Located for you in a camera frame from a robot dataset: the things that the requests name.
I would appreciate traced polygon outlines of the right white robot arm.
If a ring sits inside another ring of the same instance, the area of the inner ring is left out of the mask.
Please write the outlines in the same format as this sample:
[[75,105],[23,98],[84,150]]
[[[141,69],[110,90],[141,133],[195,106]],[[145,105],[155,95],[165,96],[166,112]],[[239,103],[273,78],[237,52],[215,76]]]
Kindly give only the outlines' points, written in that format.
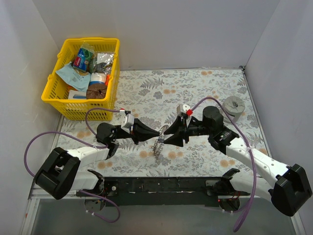
[[258,174],[256,180],[248,180],[236,172],[221,182],[222,191],[231,195],[236,191],[251,193],[269,200],[276,209],[286,216],[294,214],[312,196],[313,192],[303,167],[289,166],[272,159],[257,149],[247,147],[244,139],[224,125],[219,109],[207,106],[203,109],[202,120],[192,116],[189,106],[178,110],[174,123],[164,132],[169,135],[164,144],[182,147],[193,136],[208,136],[211,146],[223,154],[237,159]]

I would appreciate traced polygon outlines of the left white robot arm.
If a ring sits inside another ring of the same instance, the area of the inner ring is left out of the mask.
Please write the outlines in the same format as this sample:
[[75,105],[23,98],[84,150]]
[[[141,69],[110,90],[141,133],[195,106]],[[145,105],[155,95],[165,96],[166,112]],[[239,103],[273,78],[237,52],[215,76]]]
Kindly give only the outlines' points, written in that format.
[[111,158],[117,151],[117,139],[131,139],[134,144],[158,137],[159,132],[127,115],[121,125],[101,123],[96,144],[77,149],[54,148],[34,177],[35,184],[59,200],[72,190],[85,190],[94,196],[104,193],[104,177],[95,170],[82,169],[93,162]]

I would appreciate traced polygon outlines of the metal disc keyring holder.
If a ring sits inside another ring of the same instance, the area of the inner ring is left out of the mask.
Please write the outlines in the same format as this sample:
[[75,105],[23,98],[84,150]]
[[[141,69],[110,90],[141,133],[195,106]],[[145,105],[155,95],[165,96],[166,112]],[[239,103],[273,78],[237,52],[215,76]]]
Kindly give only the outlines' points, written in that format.
[[164,125],[159,130],[159,137],[154,142],[154,145],[152,147],[153,156],[155,159],[158,159],[162,150],[163,150],[163,142],[165,140],[165,134],[164,132],[169,128],[169,125]]

